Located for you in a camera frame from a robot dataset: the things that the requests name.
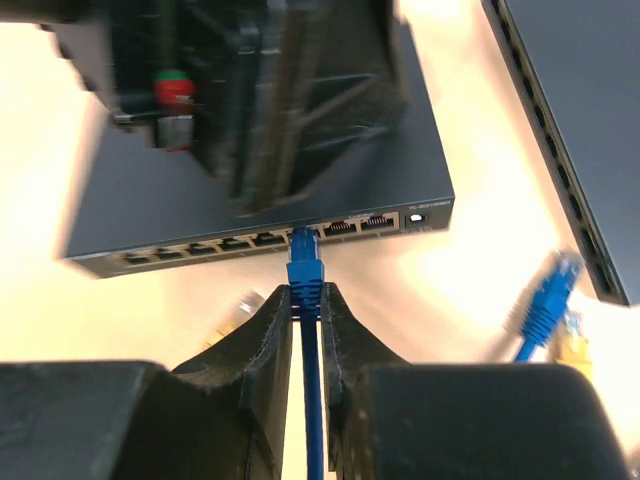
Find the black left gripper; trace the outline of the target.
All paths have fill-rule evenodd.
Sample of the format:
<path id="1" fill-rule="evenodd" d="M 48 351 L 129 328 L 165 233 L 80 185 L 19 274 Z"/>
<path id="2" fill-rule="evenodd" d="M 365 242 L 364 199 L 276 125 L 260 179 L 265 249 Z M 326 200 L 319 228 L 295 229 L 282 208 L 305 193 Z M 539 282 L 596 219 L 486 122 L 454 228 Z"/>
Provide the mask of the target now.
<path id="1" fill-rule="evenodd" d="M 124 131 L 190 153 L 252 215 L 396 129 L 393 1 L 65 1 L 35 23 Z"/>

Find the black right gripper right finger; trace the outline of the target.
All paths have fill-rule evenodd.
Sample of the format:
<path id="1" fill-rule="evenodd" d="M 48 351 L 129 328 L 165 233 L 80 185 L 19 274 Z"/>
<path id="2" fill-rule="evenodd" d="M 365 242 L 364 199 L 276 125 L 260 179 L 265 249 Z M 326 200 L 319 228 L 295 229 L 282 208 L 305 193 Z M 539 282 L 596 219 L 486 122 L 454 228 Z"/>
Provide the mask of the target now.
<path id="1" fill-rule="evenodd" d="M 592 385 L 556 364 L 413 364 L 321 297 L 328 464 L 340 479 L 625 479 Z"/>

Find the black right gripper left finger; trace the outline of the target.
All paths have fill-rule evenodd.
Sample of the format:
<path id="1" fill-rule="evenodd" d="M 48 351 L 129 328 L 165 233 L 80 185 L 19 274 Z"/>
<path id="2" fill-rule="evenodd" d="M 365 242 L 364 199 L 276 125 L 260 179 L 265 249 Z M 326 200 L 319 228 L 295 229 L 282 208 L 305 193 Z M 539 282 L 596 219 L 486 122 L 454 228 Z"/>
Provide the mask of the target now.
<path id="1" fill-rule="evenodd" d="M 277 479 L 292 350 L 278 287 L 173 370 L 143 361 L 5 363 L 5 479 Z"/>

